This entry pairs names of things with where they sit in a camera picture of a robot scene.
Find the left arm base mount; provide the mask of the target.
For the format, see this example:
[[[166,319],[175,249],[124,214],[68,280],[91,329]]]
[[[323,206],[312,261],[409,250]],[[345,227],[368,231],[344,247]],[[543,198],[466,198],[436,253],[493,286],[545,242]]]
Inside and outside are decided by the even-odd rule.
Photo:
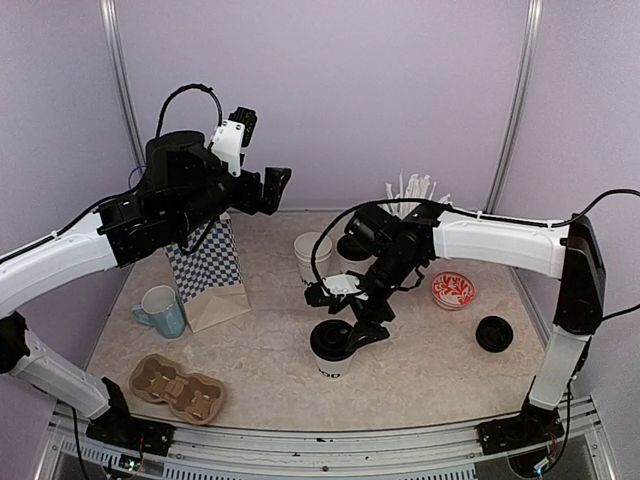
[[[91,420],[86,436],[105,444],[166,457],[175,427],[138,417],[107,416]]]

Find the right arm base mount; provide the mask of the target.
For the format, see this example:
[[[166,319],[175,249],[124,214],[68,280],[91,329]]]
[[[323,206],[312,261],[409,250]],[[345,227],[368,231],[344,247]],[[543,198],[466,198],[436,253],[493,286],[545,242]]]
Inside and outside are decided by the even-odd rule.
[[[517,450],[565,435],[565,429],[560,420],[552,420],[544,424],[538,420],[521,417],[483,422],[476,427],[476,430],[484,455]]]

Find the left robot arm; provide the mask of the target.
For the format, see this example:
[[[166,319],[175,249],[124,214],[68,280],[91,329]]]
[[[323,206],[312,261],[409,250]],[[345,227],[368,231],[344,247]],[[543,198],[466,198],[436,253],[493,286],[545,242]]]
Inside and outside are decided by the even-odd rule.
[[[287,167],[243,169],[257,124],[239,107],[219,116],[212,136],[157,130],[145,147],[139,182],[87,207],[59,230],[1,258],[1,371],[75,408],[121,445],[140,434],[120,387],[97,379],[49,350],[19,313],[24,304],[87,275],[123,268],[175,244],[187,255],[189,236],[210,231],[228,209],[274,214],[291,178]]]

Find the blue checkered paper bag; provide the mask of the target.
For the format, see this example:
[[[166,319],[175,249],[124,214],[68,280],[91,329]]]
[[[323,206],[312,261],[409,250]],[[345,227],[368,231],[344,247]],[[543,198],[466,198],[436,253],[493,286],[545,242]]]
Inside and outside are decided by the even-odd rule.
[[[188,237],[188,248],[189,255],[176,244],[164,248],[185,330],[197,333],[250,312],[230,215],[222,214],[210,229],[197,229]]]

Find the white paper coffee cup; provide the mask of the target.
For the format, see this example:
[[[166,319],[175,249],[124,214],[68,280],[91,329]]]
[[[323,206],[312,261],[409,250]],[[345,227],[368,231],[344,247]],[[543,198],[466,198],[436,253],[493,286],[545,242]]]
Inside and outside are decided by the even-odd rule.
[[[326,379],[343,378],[350,370],[354,352],[345,351],[320,351],[314,353],[316,367]]]
[[[366,251],[358,250],[337,250],[339,255],[339,267],[341,273],[349,271],[364,275],[370,267],[372,256]]]

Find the black coffee cup lid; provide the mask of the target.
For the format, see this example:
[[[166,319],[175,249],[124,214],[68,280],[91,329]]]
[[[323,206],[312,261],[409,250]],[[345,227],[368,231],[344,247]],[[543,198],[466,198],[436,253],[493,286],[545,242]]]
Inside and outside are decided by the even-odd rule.
[[[346,349],[353,327],[344,320],[329,319],[314,327],[310,334],[310,347],[320,359],[337,362],[353,355]]]
[[[371,257],[363,247],[347,235],[343,235],[337,242],[337,253],[350,261],[364,261]]]

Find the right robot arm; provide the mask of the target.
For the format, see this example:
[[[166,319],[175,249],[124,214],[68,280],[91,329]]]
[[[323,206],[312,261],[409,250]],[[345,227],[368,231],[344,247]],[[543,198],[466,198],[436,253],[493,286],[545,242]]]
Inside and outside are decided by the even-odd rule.
[[[542,366],[520,412],[479,424],[485,453],[521,448],[560,436],[568,426],[558,406],[580,371],[604,312],[606,270],[585,211],[565,221],[540,221],[488,215],[451,204],[412,199],[404,218],[385,211],[385,201],[368,201],[344,211],[345,234],[375,257],[366,274],[317,276],[305,290],[313,307],[332,313],[350,308],[356,323],[347,352],[385,340],[395,317],[389,298],[404,290],[404,280],[436,259],[467,259],[525,269],[554,278],[560,291],[554,328]]]

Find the brown cardboard cup carrier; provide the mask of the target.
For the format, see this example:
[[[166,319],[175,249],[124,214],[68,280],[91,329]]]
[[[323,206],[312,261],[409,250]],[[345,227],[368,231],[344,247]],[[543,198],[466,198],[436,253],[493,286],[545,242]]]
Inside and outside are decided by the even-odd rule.
[[[210,424],[226,396],[219,380],[186,373],[179,363],[159,354],[139,361],[129,378],[129,388],[146,402],[165,403],[175,417],[192,425]]]

